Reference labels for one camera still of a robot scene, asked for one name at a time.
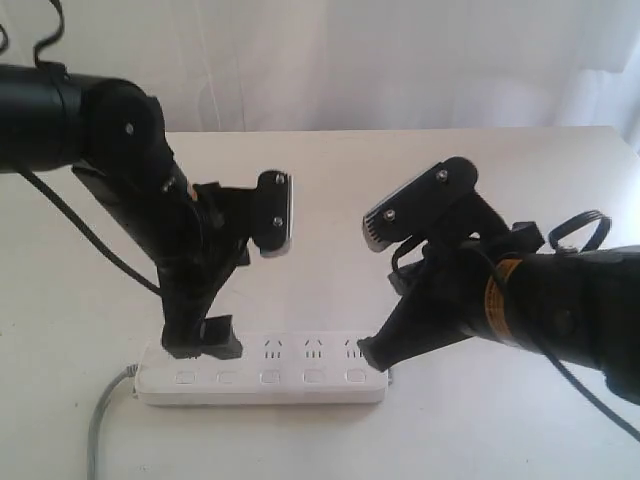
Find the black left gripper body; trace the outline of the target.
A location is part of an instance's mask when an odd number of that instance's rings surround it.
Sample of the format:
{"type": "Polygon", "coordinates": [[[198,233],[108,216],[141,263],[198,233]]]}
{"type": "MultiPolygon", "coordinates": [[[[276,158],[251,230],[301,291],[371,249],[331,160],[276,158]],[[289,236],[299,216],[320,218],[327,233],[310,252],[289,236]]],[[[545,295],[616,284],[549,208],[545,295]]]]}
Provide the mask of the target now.
{"type": "Polygon", "coordinates": [[[175,164],[72,172],[155,264],[167,329],[230,329],[208,311],[248,263],[256,189],[191,184],[175,164]]]}

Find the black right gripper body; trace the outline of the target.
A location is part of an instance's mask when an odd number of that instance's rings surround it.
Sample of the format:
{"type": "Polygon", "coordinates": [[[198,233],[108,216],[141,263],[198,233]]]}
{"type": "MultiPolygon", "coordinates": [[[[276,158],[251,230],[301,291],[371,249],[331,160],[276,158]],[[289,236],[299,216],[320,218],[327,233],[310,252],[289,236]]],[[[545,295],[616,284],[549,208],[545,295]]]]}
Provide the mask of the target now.
{"type": "Polygon", "coordinates": [[[475,192],[450,202],[392,208],[404,232],[398,261],[415,247],[422,259],[393,264],[389,280],[400,301],[374,337],[377,350],[436,350],[470,337],[515,345],[502,291],[522,257],[544,243],[531,222],[507,225],[475,192]]]}

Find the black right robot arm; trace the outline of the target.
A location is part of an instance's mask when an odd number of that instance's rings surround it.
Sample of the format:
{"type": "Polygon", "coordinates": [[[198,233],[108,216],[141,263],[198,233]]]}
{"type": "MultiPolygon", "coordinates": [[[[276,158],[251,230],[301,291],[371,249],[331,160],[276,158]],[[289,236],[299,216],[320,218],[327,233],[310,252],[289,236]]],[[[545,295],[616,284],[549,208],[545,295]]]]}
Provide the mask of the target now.
{"type": "Polygon", "coordinates": [[[506,225],[476,193],[411,230],[423,258],[394,274],[399,303],[359,341],[371,367],[477,337],[598,370],[614,394],[638,402],[637,250],[544,254],[536,224],[506,225]]]}

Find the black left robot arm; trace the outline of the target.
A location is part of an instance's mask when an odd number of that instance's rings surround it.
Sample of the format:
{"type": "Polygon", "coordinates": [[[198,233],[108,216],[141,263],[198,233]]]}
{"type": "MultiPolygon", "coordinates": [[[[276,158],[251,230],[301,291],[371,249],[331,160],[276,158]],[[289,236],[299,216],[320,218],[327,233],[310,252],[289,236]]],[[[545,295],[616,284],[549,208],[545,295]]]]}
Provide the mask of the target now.
{"type": "Polygon", "coordinates": [[[1,169],[39,184],[69,167],[157,270],[162,347],[177,359],[239,358],[228,315],[209,309],[248,263],[254,193],[192,184],[166,139],[158,100],[135,84],[71,76],[59,64],[1,69],[1,169]]]}

